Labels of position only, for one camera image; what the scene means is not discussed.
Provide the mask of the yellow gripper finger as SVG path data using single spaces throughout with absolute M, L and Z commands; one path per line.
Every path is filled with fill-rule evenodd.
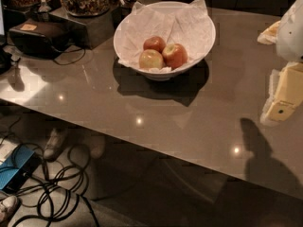
M 288 62 L 281 71 L 273 70 L 268 94 L 260 122 L 265 126 L 275 126 L 290 118 L 303 102 L 303 64 Z
M 257 38 L 260 44 L 275 44 L 280 22 L 277 21 L 262 31 Z

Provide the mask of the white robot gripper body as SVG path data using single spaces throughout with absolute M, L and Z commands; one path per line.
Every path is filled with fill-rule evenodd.
M 276 52 L 286 61 L 303 62 L 303 0 L 295 0 L 281 18 Z

